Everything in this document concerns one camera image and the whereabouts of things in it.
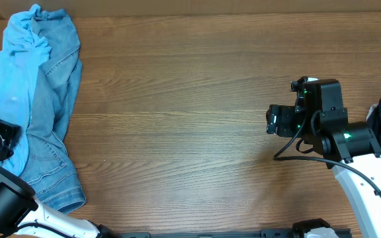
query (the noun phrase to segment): table top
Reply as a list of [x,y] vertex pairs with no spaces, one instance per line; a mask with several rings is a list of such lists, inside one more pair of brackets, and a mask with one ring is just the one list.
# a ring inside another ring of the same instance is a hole
[[65,144],[88,203],[72,216],[151,233],[323,218],[360,237],[324,164],[272,160],[288,139],[265,133],[265,113],[293,105],[289,82],[309,75],[338,79],[350,122],[365,120],[381,95],[381,13],[73,21],[83,75]]

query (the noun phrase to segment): cable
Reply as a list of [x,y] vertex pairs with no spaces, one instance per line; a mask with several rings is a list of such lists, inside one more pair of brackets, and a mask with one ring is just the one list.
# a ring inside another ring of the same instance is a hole
[[375,185],[367,176],[362,174],[360,171],[358,171],[358,170],[356,170],[356,169],[352,168],[351,166],[346,165],[344,163],[331,161],[329,159],[321,159],[321,158],[317,158],[317,157],[307,157],[307,156],[288,156],[288,157],[280,157],[280,158],[275,157],[274,160],[275,161],[289,161],[289,160],[319,161],[319,162],[324,162],[324,163],[331,164],[331,165],[340,166],[342,168],[345,168],[345,169],[352,171],[353,173],[355,173],[356,175],[358,175],[362,179],[364,179],[371,187],[373,187],[373,189],[375,191],[375,195],[379,195],[379,197],[381,198],[381,190],[377,187],[377,185]]
[[[47,226],[47,225],[43,225],[43,224],[40,224],[40,223],[37,223],[37,222],[31,222],[31,223],[26,223],[26,224],[24,224],[24,225],[21,225],[21,226],[19,226],[19,227],[16,229],[16,231],[15,231],[14,233],[16,233],[16,232],[18,232],[18,231],[20,231],[21,229],[26,228],[26,227],[40,227],[40,228],[46,229],[46,230],[48,230],[48,231],[52,231],[52,232],[54,232],[55,234],[59,235],[60,237],[64,237],[64,238],[73,238],[73,237],[71,237],[71,236],[68,236],[68,235],[66,235],[66,234],[64,234],[64,233],[62,233],[62,232],[60,232],[60,231],[57,231],[56,229],[54,229],[54,228],[52,228],[52,227],[49,227],[49,226]],[[6,237],[8,237],[8,236],[10,236],[10,235],[2,235],[2,236],[0,236],[0,238],[6,238]]]
[[305,117],[304,120],[302,121],[301,127],[296,132],[295,136],[292,139],[290,139],[290,141],[273,156],[274,158],[278,157],[281,153],[283,153],[283,151],[288,149],[289,146],[292,145],[292,143],[294,143],[295,139],[299,136],[299,134],[301,134],[302,128],[304,128],[306,121],[307,121],[307,118]]
[[300,146],[301,146],[301,143],[304,141],[304,139],[300,139],[299,141],[298,141],[298,143],[296,143],[296,150],[298,151],[298,152],[301,152],[301,153],[304,153],[304,154],[307,154],[307,153],[311,153],[311,152],[313,152],[314,151],[314,148],[311,148],[311,149],[307,149],[307,150],[305,150],[305,151],[300,151]]
[[312,131],[312,134],[314,136],[317,136],[317,132],[316,132],[316,129],[314,129],[314,120],[316,120],[316,116],[317,114],[319,114],[321,112],[321,110],[317,110],[315,111],[312,116],[311,116],[311,131]]

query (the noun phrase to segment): denim fabric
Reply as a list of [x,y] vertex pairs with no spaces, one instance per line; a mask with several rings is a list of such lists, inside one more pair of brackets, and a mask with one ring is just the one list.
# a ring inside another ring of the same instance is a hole
[[31,29],[32,18],[40,12],[34,5],[30,11],[14,14],[3,34],[0,51],[0,119],[20,125],[21,136],[14,155],[2,167],[19,176],[28,158],[26,128],[30,122],[38,66],[48,60],[51,47]]
[[31,28],[52,47],[50,58],[39,66],[35,96],[26,135],[29,158],[21,179],[39,200],[63,213],[86,202],[77,171],[63,144],[79,91],[82,64],[80,41],[64,10],[38,13]]

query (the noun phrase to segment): denim pants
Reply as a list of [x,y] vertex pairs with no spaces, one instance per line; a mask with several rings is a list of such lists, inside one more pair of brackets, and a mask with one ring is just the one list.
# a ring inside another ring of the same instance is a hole
[[35,189],[43,203],[68,214],[86,202],[63,144],[81,80],[80,41],[64,10],[42,11],[30,25],[52,50],[49,60],[38,68],[26,131],[29,156],[21,179]]

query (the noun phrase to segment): light blue t-shirt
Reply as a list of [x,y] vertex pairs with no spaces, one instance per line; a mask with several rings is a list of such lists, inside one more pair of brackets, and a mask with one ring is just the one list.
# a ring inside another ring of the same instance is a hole
[[51,47],[45,37],[33,33],[30,22],[40,6],[11,16],[4,30],[0,51],[0,119],[20,125],[22,130],[14,155],[2,167],[19,176],[26,165],[29,147],[26,129],[30,123],[38,66],[48,61]]

